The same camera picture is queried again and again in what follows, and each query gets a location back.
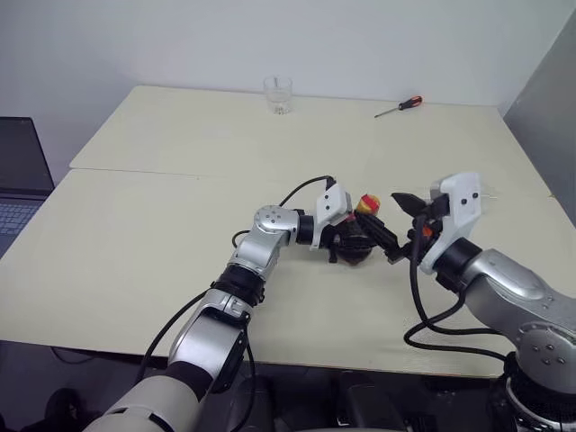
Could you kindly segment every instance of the screwdriver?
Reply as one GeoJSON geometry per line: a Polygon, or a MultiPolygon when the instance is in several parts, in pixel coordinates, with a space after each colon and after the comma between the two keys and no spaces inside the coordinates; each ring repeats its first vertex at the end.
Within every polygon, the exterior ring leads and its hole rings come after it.
{"type": "Polygon", "coordinates": [[[415,106],[418,106],[420,104],[422,104],[422,96],[414,96],[411,97],[408,101],[406,102],[400,102],[398,104],[397,108],[392,108],[391,110],[388,111],[384,111],[381,112],[379,114],[376,114],[374,116],[375,119],[377,119],[378,117],[382,117],[383,115],[387,114],[387,113],[392,113],[394,111],[404,111],[404,110],[408,110],[409,108],[414,108],[415,106]]]}

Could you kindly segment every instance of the clear drinking glass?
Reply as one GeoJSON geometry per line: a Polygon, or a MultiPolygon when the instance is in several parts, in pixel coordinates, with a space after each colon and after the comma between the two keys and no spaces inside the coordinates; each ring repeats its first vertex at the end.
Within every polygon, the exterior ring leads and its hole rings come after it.
{"type": "Polygon", "coordinates": [[[269,76],[264,80],[264,93],[268,108],[274,114],[287,114],[292,110],[292,80],[285,76],[269,76]]]}

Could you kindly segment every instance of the gray wall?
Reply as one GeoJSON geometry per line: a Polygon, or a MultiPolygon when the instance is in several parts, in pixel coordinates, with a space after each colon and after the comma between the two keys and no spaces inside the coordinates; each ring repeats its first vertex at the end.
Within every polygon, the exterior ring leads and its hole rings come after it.
{"type": "Polygon", "coordinates": [[[575,0],[0,0],[0,115],[33,117],[58,181],[138,84],[497,105],[575,0]]]}
{"type": "Polygon", "coordinates": [[[576,226],[576,13],[504,121],[576,226]]]}

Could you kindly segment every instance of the table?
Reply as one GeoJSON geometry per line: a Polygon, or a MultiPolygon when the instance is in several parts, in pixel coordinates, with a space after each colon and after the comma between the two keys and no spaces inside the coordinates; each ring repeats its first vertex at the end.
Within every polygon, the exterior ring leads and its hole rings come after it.
{"type": "MultiPolygon", "coordinates": [[[[135,87],[0,260],[0,338],[142,354],[218,277],[231,234],[319,174],[336,176],[354,200],[381,196],[381,217],[402,238],[410,217],[390,193],[428,196],[438,178],[478,171],[484,205],[472,241],[576,295],[576,232],[496,109],[423,104],[374,119],[389,106],[296,97],[294,112],[274,116],[258,94],[135,87]]],[[[306,188],[291,204],[309,210],[320,191],[306,188]]],[[[250,327],[258,361],[500,374],[489,358],[403,343],[417,322],[406,262],[390,266],[377,252],[357,268],[326,261],[306,247],[283,251],[250,327]]],[[[420,284],[430,314],[455,301],[430,277],[420,284]]],[[[478,322],[463,310],[451,324],[478,322]]],[[[499,337],[422,338],[511,349],[499,337]]]]}
{"type": "Polygon", "coordinates": [[[394,104],[293,99],[293,112],[274,115],[261,94],[137,86],[70,166],[295,185],[369,173],[372,185],[421,194],[477,171],[492,195],[550,194],[494,107],[424,103],[376,120],[394,104]]]}
{"type": "MultiPolygon", "coordinates": [[[[158,329],[224,268],[230,234],[247,228],[253,209],[275,203],[291,184],[192,175],[76,169],[40,208],[0,260],[0,338],[141,354],[158,329]]],[[[365,190],[359,182],[353,196],[365,190]]],[[[310,208],[320,187],[293,204],[310,208]]],[[[385,196],[377,185],[370,192],[385,196]]],[[[389,227],[405,232],[410,217],[382,200],[389,227]]],[[[472,236],[532,266],[574,295],[574,236],[558,203],[530,196],[493,199],[472,236]],[[519,209],[533,208],[523,214],[519,209]],[[534,229],[548,220],[547,229],[534,229]],[[527,247],[527,232],[530,244],[527,247]]],[[[420,277],[425,304],[440,311],[455,299],[420,277]]],[[[473,355],[429,353],[406,346],[417,321],[407,263],[388,265],[379,253],[358,268],[329,265],[326,251],[287,248],[266,285],[250,337],[256,359],[297,365],[355,367],[432,374],[494,375],[499,362],[473,355]]],[[[463,310],[453,325],[477,321],[463,310]]],[[[179,325],[163,340],[165,355],[179,325]]],[[[465,340],[506,353],[499,337],[465,340]]]]}

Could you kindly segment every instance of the laptop keyboard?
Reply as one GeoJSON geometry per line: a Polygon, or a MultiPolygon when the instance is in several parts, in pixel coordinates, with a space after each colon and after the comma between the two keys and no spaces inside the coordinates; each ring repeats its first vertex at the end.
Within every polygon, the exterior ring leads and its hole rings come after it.
{"type": "Polygon", "coordinates": [[[18,235],[34,213],[38,204],[2,204],[0,203],[0,235],[18,235]]]}

